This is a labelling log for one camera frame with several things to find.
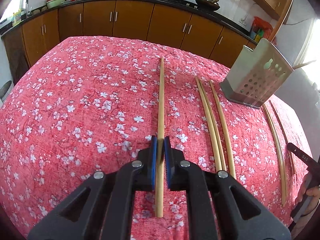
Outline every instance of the wooden stick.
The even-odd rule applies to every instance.
[[[271,100],[269,100],[269,103],[270,103],[270,105],[271,105],[271,107],[272,107],[272,109],[273,109],[273,112],[275,113],[275,116],[276,116],[276,118],[277,118],[277,120],[278,120],[278,123],[279,123],[279,125],[280,125],[281,131],[282,131],[283,136],[284,136],[285,144],[287,145],[287,144],[288,144],[288,138],[287,138],[287,135],[285,134],[284,127],[283,127],[283,125],[282,125],[282,123],[281,123],[281,120],[280,120],[280,118],[279,118],[278,112],[277,112],[276,108],[274,107],[273,103],[271,102]],[[292,174],[296,174],[296,170],[295,170],[295,168],[294,168],[294,162],[293,162],[293,158],[292,158],[292,152],[290,152],[290,151],[288,151],[288,152],[289,152],[289,157],[290,157]]]
[[[209,134],[210,134],[210,140],[211,140],[211,145],[212,145],[212,150],[213,150],[213,156],[214,156],[214,162],[215,162],[215,166],[216,166],[216,172],[218,172],[218,171],[222,170],[218,142],[217,142],[216,134],[214,132],[214,128],[213,128],[213,123],[212,123],[212,119],[211,119],[211,116],[210,116],[209,107],[207,105],[207,102],[206,102],[205,97],[204,97],[204,92],[201,89],[201,85],[200,85],[200,82],[199,82],[197,77],[196,77],[196,82],[197,82],[197,85],[198,85],[198,89],[199,89],[202,105],[203,105],[203,108],[204,108],[205,118],[207,119],[207,124],[208,124],[208,129],[209,129]]]
[[[286,177],[286,172],[285,172],[285,165],[284,165],[284,158],[282,155],[282,151],[281,151],[281,146],[279,143],[279,138],[278,135],[276,133],[276,129],[275,126],[273,124],[273,121],[271,119],[270,113],[268,111],[268,109],[266,108],[265,104],[262,105],[262,109],[266,115],[272,136],[273,136],[273,140],[275,142],[276,145],[276,152],[277,152],[277,156],[278,156],[278,162],[279,162],[279,169],[280,169],[280,181],[281,181],[281,205],[284,206],[285,202],[286,202],[286,197],[287,197],[287,177]]]
[[[214,89],[213,83],[210,80],[210,86],[211,90],[214,96],[214,100],[216,101],[221,125],[222,125],[222,130],[223,130],[223,135],[224,135],[224,140],[226,142],[226,147],[227,147],[227,155],[228,155],[228,163],[229,163],[229,173],[231,174],[232,177],[236,179],[236,169],[235,169],[235,161],[233,159],[233,152],[232,152],[232,147],[231,147],[231,142],[230,142],[230,135],[228,131],[228,126],[226,119],[224,118],[224,113],[222,110],[222,107],[220,105],[220,101],[217,95],[216,90]]]
[[[283,24],[285,18],[287,17],[287,14],[288,14],[288,12],[290,10],[292,2],[293,2],[293,0],[287,0],[287,2],[285,3],[284,9],[282,11],[282,14],[281,14],[276,26],[273,28],[273,31],[270,34],[269,38],[268,38],[268,41],[271,42],[274,39],[274,37],[277,35],[277,32],[279,31],[279,29],[280,29],[281,25]]]
[[[302,63],[302,64],[299,64],[299,65],[295,65],[295,66],[292,67],[292,68],[293,68],[293,70],[296,70],[296,69],[298,69],[298,68],[304,67],[304,66],[309,65],[309,64],[311,64],[311,63],[314,63],[314,62],[316,62],[316,61],[317,61],[317,60],[314,59],[314,60],[308,61],[308,62],[306,62],[306,63]]]
[[[203,86],[201,80],[199,80],[199,83],[200,83],[201,89],[203,91],[205,101],[207,102],[207,105],[209,107],[209,112],[210,112],[210,116],[211,116],[211,120],[212,120],[212,124],[213,124],[213,128],[214,128],[214,133],[216,134],[216,138],[217,138],[217,142],[218,142],[221,166],[222,166],[222,169],[224,171],[227,171],[226,160],[224,159],[224,153],[223,153],[223,148],[222,148],[222,143],[221,143],[221,138],[220,138],[220,134],[219,134],[219,129],[218,129],[218,126],[217,126],[216,118],[214,117],[214,114],[213,114],[213,111],[212,111],[212,107],[211,107],[210,102],[209,102],[209,98],[207,96],[207,93],[205,92],[205,89],[204,89],[204,86]]]
[[[156,161],[156,217],[163,217],[163,188],[164,188],[164,155],[162,146],[164,142],[164,58],[160,65],[159,108],[158,108],[158,134],[157,134],[157,161]]]

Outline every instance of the metal screw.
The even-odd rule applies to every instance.
[[[218,176],[219,176],[220,178],[225,179],[226,177],[228,177],[228,173],[227,173],[226,171],[219,171],[219,172],[218,172]]]
[[[141,161],[133,161],[131,163],[131,165],[135,168],[141,167],[142,166],[142,162]]]
[[[95,179],[102,179],[103,178],[103,172],[102,171],[96,171],[93,175]]]
[[[189,166],[190,166],[190,162],[188,162],[188,161],[181,161],[181,162],[180,162],[180,166],[181,166],[181,167],[184,167],[184,168],[189,167]]]

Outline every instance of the perforated metal container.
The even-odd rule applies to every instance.
[[[243,47],[220,85],[229,101],[258,109],[292,72],[292,67],[277,48],[261,39],[253,51]]]

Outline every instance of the red plastic bag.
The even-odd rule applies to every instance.
[[[266,39],[269,38],[270,34],[273,31],[273,27],[271,26],[270,23],[256,16],[254,17],[251,29],[253,31],[257,29],[262,29],[264,31],[263,38],[266,38]]]

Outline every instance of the window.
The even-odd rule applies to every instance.
[[[317,59],[316,62],[311,63],[305,67],[302,67],[304,72],[308,75],[308,78],[312,82],[316,82],[318,89],[320,87],[320,19],[315,22],[313,26],[312,35],[310,39],[310,44],[306,53],[306,57],[303,63],[309,62],[311,60]]]
[[[0,19],[0,22],[5,20],[6,18],[11,17],[12,14],[17,12],[19,9],[23,9],[25,7],[26,7],[26,0],[11,0],[8,7],[5,9],[5,11]]]

